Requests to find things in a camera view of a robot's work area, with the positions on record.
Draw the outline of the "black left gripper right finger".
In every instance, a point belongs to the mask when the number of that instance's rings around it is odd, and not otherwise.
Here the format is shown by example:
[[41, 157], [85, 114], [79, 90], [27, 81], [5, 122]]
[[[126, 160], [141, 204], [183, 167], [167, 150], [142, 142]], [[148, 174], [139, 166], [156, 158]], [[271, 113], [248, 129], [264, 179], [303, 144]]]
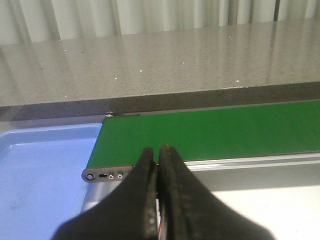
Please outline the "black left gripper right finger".
[[161, 235], [167, 240], [272, 240], [264, 227], [215, 197], [178, 151], [162, 145], [158, 159]]

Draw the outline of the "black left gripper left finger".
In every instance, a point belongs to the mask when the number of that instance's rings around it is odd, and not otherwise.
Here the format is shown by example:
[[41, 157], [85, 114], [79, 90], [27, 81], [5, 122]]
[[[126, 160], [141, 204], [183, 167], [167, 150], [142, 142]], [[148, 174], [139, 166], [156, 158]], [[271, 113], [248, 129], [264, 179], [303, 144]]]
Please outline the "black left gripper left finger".
[[54, 240], [156, 240], [157, 165], [144, 148], [137, 164], [101, 202], [63, 223]]

